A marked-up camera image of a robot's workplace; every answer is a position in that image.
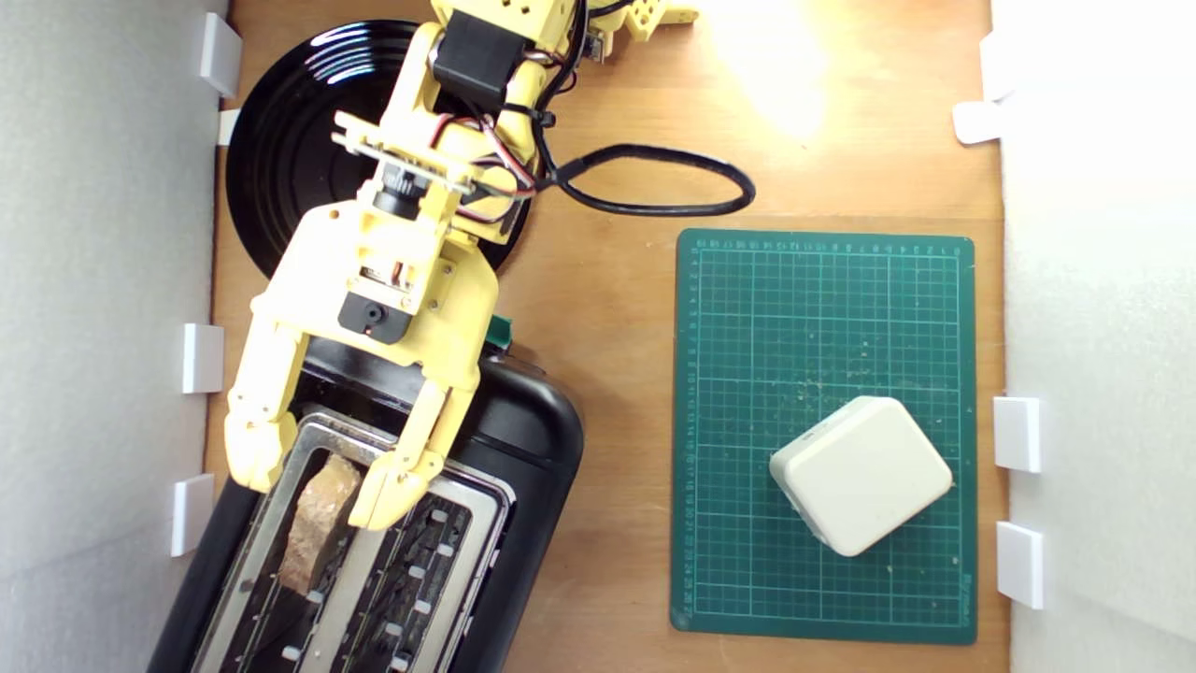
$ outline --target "grid lines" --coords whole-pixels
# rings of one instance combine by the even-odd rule
[[[679,629],[975,640],[972,247],[963,238],[689,230],[678,243],[672,618]],[[891,396],[954,476],[855,558],[824,550],[768,459]]]

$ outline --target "wooden surface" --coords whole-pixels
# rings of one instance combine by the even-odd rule
[[[733,5],[752,7],[736,11]],[[1002,391],[1000,164],[960,147],[951,106],[980,96],[983,0],[706,0],[695,26],[618,44],[586,63],[554,108],[560,160],[618,141],[715,154],[759,188],[743,214],[629,219],[553,191],[501,274],[515,339],[562,381],[586,421],[586,454],[524,614],[507,671],[1008,671],[1008,605],[995,588],[994,521],[1006,487],[993,467],[988,400]],[[292,45],[343,22],[425,19],[422,0],[233,0],[245,39],[240,93]],[[237,100],[230,100],[236,106]],[[585,185],[624,200],[691,201],[721,189],[642,165]],[[222,172],[219,176],[222,185]],[[218,190],[213,318],[227,328],[226,384],[248,304],[266,279]],[[976,241],[980,438],[980,640],[886,646],[673,631],[667,619],[673,267],[685,226],[923,232]],[[224,399],[210,406],[208,470],[225,473]]]

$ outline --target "white bracket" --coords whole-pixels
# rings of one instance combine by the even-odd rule
[[[232,129],[237,126],[237,117],[240,116],[240,108],[232,110],[220,110],[220,131],[216,135],[216,146],[227,147],[232,141]]]
[[[175,521],[170,536],[170,556],[183,556],[200,544],[200,537],[212,518],[215,478],[200,475],[175,483]]]
[[[1001,106],[989,100],[956,103],[951,111],[956,137],[964,145],[976,145],[1001,136]]]
[[[983,100],[957,103],[952,110],[956,137],[964,145],[996,140],[1005,130],[999,102],[1013,92],[1021,75],[1017,47],[997,31],[980,41],[980,72]]]
[[[203,17],[203,51],[200,77],[228,98],[240,80],[240,36],[214,12]]]
[[[993,398],[996,465],[1038,475],[1043,470],[1038,400]]]
[[[183,394],[224,390],[224,328],[183,325]]]
[[[1042,533],[996,524],[996,591],[1032,610],[1043,608]]]

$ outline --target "black cable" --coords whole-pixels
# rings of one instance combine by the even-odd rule
[[[608,14],[614,14],[615,12],[622,10],[623,7],[629,7],[635,0],[615,0],[605,7],[598,7],[593,12],[590,12],[590,18],[597,19],[599,17],[605,17]]]
[[[606,7],[603,7],[603,10],[608,10],[612,6],[614,5],[608,5]],[[569,53],[565,59],[565,65],[556,71],[556,75],[553,77],[553,80],[549,81],[548,86],[541,93],[539,99],[536,102],[536,111],[538,115],[532,115],[532,140],[536,142],[536,151],[539,153],[544,166],[544,178],[536,185],[537,190],[556,185],[579,203],[598,210],[626,215],[712,216],[733,213],[751,203],[756,198],[756,185],[752,183],[751,178],[748,177],[748,173],[724,160],[703,154],[695,154],[684,149],[655,147],[652,145],[622,143],[590,152],[588,154],[574,159],[563,166],[559,166],[556,164],[553,159],[553,152],[548,147],[548,140],[544,137],[545,126],[541,123],[541,120],[545,118],[548,105],[553,102],[553,97],[560,92],[561,85],[565,84],[565,79],[570,77],[570,73],[576,72],[578,66],[581,62],[582,43],[585,42],[586,29],[588,25],[590,7],[587,1],[578,0],[576,10],[573,14]],[[620,158],[647,159],[710,171],[734,182],[740,189],[740,195],[720,203],[622,203],[618,201],[608,201],[605,198],[592,196],[573,185],[572,181],[591,167]]]
[[[556,94],[560,96],[561,93],[568,93],[569,91],[573,91],[576,87],[578,87],[578,71],[573,71],[573,79],[570,79],[569,82],[565,85],[565,88],[557,91]]]

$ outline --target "white box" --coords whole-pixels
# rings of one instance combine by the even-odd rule
[[[951,469],[892,398],[856,398],[773,454],[769,472],[813,534],[858,556],[951,489]]]
[[[225,98],[237,94],[240,80],[242,39],[219,14],[203,17],[203,51],[200,54],[200,77]]]

